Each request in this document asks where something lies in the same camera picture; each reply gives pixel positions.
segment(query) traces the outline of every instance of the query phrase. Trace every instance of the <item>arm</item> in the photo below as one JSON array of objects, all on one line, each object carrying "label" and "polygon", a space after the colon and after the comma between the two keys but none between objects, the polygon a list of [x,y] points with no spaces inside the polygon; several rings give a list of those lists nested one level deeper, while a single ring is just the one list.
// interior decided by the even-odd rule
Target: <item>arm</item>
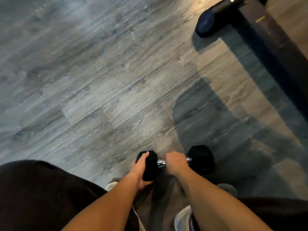
[{"label": "arm", "polygon": [[151,183],[142,180],[148,155],[143,154],[112,190],[77,214],[62,231],[123,231],[137,191]]},{"label": "arm", "polygon": [[184,154],[168,153],[166,165],[185,190],[200,230],[270,230],[239,200],[191,170]]}]

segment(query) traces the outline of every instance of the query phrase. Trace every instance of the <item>dumbbell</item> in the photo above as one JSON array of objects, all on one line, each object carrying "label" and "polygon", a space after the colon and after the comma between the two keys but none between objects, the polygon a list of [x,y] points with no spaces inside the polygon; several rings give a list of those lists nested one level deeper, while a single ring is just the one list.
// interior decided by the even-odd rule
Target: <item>dumbbell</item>
[{"label": "dumbbell", "polygon": [[[146,152],[147,151],[141,151],[137,156],[136,162],[138,162],[142,154]],[[159,176],[160,168],[166,165],[166,161],[158,160],[157,154],[154,151],[148,152],[149,156],[145,160],[145,171],[142,179],[144,181],[153,181]],[[213,172],[215,167],[214,157],[211,150],[207,146],[193,146],[190,148],[187,155],[187,164],[196,173],[203,175]]]}]

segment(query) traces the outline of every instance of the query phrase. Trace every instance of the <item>person's right arm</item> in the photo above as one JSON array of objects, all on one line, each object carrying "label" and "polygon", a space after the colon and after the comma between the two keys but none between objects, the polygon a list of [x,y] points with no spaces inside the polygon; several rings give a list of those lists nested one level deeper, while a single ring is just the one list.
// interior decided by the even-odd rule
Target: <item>person's right arm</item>
[{"label": "person's right arm", "polygon": [[184,154],[167,153],[166,166],[185,190],[201,231],[270,230],[238,199],[195,173],[187,165]]}]

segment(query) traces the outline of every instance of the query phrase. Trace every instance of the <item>black pants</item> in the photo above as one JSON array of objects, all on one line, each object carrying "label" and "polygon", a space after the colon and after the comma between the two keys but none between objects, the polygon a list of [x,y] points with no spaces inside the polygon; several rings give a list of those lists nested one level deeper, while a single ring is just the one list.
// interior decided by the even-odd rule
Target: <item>black pants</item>
[{"label": "black pants", "polygon": [[[0,166],[0,230],[60,231],[106,193],[101,187],[47,162],[23,160]],[[308,202],[279,198],[241,199],[273,230],[302,230]],[[125,230],[139,230],[131,210]]]}]

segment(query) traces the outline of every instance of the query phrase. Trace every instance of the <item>person's left arm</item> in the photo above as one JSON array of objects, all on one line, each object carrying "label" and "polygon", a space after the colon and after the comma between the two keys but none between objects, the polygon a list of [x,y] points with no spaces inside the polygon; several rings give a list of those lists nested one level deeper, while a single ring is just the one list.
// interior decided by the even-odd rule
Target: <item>person's left arm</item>
[{"label": "person's left arm", "polygon": [[142,180],[148,155],[143,154],[112,190],[77,214],[62,231],[124,230],[137,191],[151,183]]}]

